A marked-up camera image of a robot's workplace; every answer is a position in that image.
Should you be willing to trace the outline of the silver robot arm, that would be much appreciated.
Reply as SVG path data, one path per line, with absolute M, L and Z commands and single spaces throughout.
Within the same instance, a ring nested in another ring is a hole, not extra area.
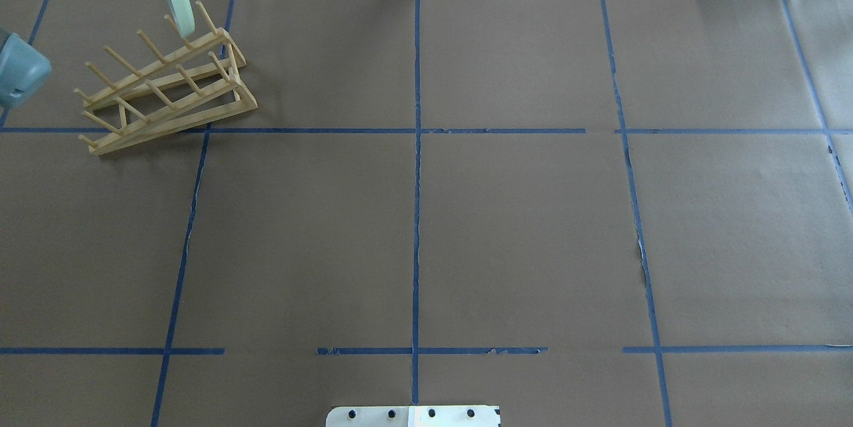
M 18 33 L 6 29 L 1 33 L 1 103 L 4 109 L 13 109 L 45 84 L 52 66 Z

